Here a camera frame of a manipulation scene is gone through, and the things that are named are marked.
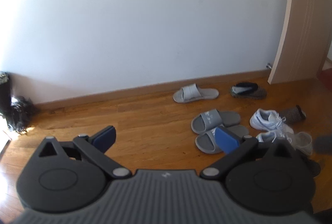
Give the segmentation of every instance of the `shoelace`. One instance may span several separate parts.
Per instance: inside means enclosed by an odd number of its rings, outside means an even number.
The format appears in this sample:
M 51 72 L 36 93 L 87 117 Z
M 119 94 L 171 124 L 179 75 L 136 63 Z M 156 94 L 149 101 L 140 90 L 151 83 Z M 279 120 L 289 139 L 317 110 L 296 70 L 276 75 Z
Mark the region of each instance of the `shoelace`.
M 277 128 L 282 128 L 284 122 L 286 121 L 286 117 L 281 118 L 279 114 L 277 115 L 278 122 L 276 123 Z

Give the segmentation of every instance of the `gray slide sandal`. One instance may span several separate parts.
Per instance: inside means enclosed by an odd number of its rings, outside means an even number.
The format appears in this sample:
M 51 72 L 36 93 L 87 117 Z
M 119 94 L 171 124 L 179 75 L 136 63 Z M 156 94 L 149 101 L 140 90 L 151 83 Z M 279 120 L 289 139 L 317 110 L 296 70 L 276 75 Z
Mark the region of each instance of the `gray slide sandal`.
M 243 137 L 249 134 L 249 130 L 242 125 L 236 125 L 227 128 L 234 134 L 238 135 L 239 137 Z M 198 135 L 195 139 L 195 144 L 199 150 L 206 154 L 218 154 L 222 152 L 219 146 L 215 142 L 215 128 L 205 133 Z
M 175 92 L 173 99 L 177 103 L 188 103 L 195 100 L 213 100 L 219 96 L 217 89 L 199 88 L 196 84 L 181 87 Z
M 241 117 L 237 112 L 220 112 L 217 109 L 203 112 L 191 121 L 191 129 L 197 134 L 213 129 L 221 124 L 225 127 L 238 125 Z

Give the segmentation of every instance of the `door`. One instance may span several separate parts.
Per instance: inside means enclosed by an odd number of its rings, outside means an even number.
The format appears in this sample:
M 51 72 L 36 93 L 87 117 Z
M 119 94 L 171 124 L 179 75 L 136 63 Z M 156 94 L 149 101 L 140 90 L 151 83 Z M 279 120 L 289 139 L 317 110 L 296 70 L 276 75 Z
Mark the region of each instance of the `door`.
M 287 0 L 280 43 L 268 82 L 316 77 L 331 43 L 331 32 L 332 0 Z

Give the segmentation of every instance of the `black fabric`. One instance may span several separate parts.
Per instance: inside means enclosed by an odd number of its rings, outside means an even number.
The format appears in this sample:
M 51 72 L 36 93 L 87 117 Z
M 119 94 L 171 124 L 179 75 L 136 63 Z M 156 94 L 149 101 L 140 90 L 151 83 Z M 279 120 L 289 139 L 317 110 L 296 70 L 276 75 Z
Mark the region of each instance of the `black fabric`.
M 11 114 L 11 93 L 10 93 L 10 79 L 9 75 L 7 73 L 2 73 L 2 75 L 5 77 L 2 80 L 4 82 L 0 83 L 0 114 L 3 115 L 3 117 L 7 118 Z
M 250 83 L 250 82 L 241 82 L 235 85 L 236 87 L 247 87 L 248 90 L 244 92 L 237 93 L 238 95 L 246 95 L 249 93 L 253 93 L 258 89 L 258 85 L 256 83 Z
M 320 174 L 321 167 L 318 162 L 316 162 L 312 159 L 309 159 L 306 154 L 304 154 L 303 152 L 301 152 L 298 149 L 296 149 L 296 152 L 299 154 L 299 156 L 301 157 L 301 159 L 303 160 L 304 164 L 307 166 L 307 168 L 309 169 L 309 171 L 313 177 L 316 177 L 317 175 Z
M 316 220 L 321 224 L 331 224 L 332 223 L 332 208 L 325 211 L 318 212 L 313 215 Z
M 6 119 L 10 131 L 22 134 L 38 110 L 31 100 L 22 96 L 16 96 L 17 101 L 12 103 L 10 75 L 4 72 L 0 75 L 0 115 Z
M 302 120 L 305 120 L 306 116 L 303 114 L 301 107 L 299 105 L 296 105 L 296 108 L 298 108 L 298 112 L 300 113 Z

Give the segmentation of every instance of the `gray ribbed cover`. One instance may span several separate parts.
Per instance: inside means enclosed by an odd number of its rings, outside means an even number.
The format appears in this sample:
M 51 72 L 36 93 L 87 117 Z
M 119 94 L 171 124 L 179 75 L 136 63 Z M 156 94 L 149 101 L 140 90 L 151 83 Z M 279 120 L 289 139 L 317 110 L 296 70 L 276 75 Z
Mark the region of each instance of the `gray ribbed cover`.
M 138 170 L 130 179 L 115 180 L 97 202 L 59 215 L 27 209 L 17 224 L 115 223 L 317 223 L 306 213 L 261 216 L 234 203 L 216 181 L 193 170 Z

